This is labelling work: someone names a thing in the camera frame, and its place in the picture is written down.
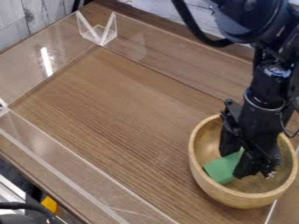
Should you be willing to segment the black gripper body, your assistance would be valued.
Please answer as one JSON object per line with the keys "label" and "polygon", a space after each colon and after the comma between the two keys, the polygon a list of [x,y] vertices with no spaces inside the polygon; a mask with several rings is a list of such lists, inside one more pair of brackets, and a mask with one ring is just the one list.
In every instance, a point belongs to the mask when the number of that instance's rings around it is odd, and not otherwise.
{"label": "black gripper body", "polygon": [[276,172],[276,167],[284,162],[278,137],[291,118],[292,110],[282,105],[280,108],[263,108],[244,97],[239,104],[232,99],[224,101],[226,108],[220,112],[224,123],[242,130],[242,147],[244,151],[262,151],[268,155],[268,177]]}

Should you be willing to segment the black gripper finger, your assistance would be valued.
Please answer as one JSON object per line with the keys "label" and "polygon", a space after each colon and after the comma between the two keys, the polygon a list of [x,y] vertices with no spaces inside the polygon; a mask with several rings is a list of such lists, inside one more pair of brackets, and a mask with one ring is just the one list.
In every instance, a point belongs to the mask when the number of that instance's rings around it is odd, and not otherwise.
{"label": "black gripper finger", "polygon": [[234,177],[243,179],[259,172],[264,177],[268,176],[268,155],[262,151],[246,150],[232,172]]}
{"label": "black gripper finger", "polygon": [[220,131],[219,139],[219,154],[226,157],[227,155],[238,152],[242,147],[242,130],[238,127],[232,127],[224,122]]}

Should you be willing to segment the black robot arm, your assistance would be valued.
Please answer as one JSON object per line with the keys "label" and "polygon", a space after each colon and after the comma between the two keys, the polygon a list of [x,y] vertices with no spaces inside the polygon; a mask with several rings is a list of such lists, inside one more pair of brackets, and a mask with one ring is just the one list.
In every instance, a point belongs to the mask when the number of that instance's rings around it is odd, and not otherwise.
{"label": "black robot arm", "polygon": [[242,151],[235,178],[270,176],[283,163],[278,136],[299,109],[299,12],[288,0],[211,0],[226,41],[255,46],[244,101],[226,101],[219,152]]}

